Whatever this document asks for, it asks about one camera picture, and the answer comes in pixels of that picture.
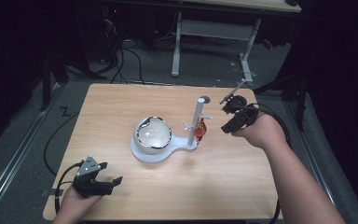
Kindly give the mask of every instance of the vertical rod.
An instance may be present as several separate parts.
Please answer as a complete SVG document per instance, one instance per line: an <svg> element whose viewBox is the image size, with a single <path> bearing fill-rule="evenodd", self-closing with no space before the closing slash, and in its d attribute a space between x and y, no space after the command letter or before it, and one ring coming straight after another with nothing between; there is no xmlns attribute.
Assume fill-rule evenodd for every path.
<svg viewBox="0 0 358 224"><path fill-rule="evenodd" d="M260 23L261 23L261 19L255 20L255 25L254 25L254 28L253 28L253 30L251 32L251 36L250 36L249 41L248 41L248 46L246 48L246 51L241 55L241 61L246 62L248 60L248 56L249 56L249 54L251 52L252 45L255 42L255 36L257 35L257 31L258 31L258 28L260 26Z"/></svg>
<svg viewBox="0 0 358 224"><path fill-rule="evenodd" d="M195 130L196 126L197 126L197 123L199 122L204 103L205 103L204 98L199 98L199 100L197 101L196 111L194 112L194 117L193 117L193 123L191 124L190 134L188 135L187 144L189 146L193 145L194 130Z"/></svg>

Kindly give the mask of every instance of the desk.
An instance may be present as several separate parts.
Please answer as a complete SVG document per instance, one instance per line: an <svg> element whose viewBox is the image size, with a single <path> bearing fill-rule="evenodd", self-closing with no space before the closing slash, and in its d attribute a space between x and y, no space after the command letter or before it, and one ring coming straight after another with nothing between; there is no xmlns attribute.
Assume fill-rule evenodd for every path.
<svg viewBox="0 0 358 224"><path fill-rule="evenodd" d="M181 2L202 3L225 7L242 7L258 10L278 10L283 12L299 12L299 6L291 7L282 0L185 0ZM236 25L208 21L182 20L182 13L179 12L176 24L176 43L172 60L172 76L179 76L180 67L180 39L181 35L200 35L208 37L226 38L247 41L244 52L240 54L243 78L246 83L253 82L252 73L248 64L248 57L255 42L255 37L260 26L261 19L257 18L254 25Z"/></svg>
<svg viewBox="0 0 358 224"><path fill-rule="evenodd" d="M270 219L277 193L264 152L243 138L225 134L220 127L231 115L219 102L232 89L107 85L90 86L53 188L64 170L92 155L108 162L98 181L123 176L114 188L89 211L86 220L194 220ZM251 90L239 89L248 103ZM208 131L192 152L176 151L157 164L138 161L131 153L133 129L148 116L165 119L178 136L188 136L183 120L191 123L197 100L209 96L202 114ZM65 180L73 180L71 171ZM55 217L50 196L44 218Z"/></svg>

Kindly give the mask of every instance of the human arm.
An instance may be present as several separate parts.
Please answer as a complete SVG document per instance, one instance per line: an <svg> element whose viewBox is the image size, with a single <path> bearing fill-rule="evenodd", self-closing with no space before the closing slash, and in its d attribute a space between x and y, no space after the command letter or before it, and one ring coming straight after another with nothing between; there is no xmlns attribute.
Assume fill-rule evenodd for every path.
<svg viewBox="0 0 358 224"><path fill-rule="evenodd" d="M336 207L286 143L279 123L260 113L256 122L233 136L262 148L268 158L285 223L345 223Z"/></svg>
<svg viewBox="0 0 358 224"><path fill-rule="evenodd" d="M95 195L83 198L72 186L69 187L63 195L60 211L54 218L53 224L77 223L102 197L102 195Z"/></svg>

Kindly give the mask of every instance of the white base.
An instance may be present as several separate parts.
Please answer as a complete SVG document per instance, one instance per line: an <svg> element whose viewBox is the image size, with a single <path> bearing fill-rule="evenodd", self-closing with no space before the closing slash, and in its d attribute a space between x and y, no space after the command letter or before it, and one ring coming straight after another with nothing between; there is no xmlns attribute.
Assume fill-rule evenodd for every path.
<svg viewBox="0 0 358 224"><path fill-rule="evenodd" d="M197 141L194 140L193 144L187 144L188 137L177 137L172 135L171 142L161 150L158 154L146 154L139 149L133 138L131 138L131 151L132 154L140 161L148 163L157 163L166 160L176 150L194 151L197 148Z"/></svg>

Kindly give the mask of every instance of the table leg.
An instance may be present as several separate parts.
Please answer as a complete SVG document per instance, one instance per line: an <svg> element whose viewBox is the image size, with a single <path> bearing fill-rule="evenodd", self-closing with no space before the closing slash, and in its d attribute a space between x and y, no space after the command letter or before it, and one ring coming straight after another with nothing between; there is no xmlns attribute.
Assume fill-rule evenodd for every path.
<svg viewBox="0 0 358 224"><path fill-rule="evenodd" d="M176 45L175 52L173 53L172 61L172 76L179 76L179 66L180 66L180 35L182 32L182 12L178 12L178 22L176 23Z"/></svg>
<svg viewBox="0 0 358 224"><path fill-rule="evenodd" d="M253 27L253 30L252 30L251 35L249 37L248 45L246 47L246 51L244 53L240 54L243 76L244 76L245 82L247 84L251 84L253 82L252 73L251 73L251 70L249 69L248 57L249 57L249 54L251 52L252 45L255 42L255 36L257 35L257 31L258 31L258 28L260 26L260 22L261 22L261 19L257 19L255 21L255 26Z"/></svg>

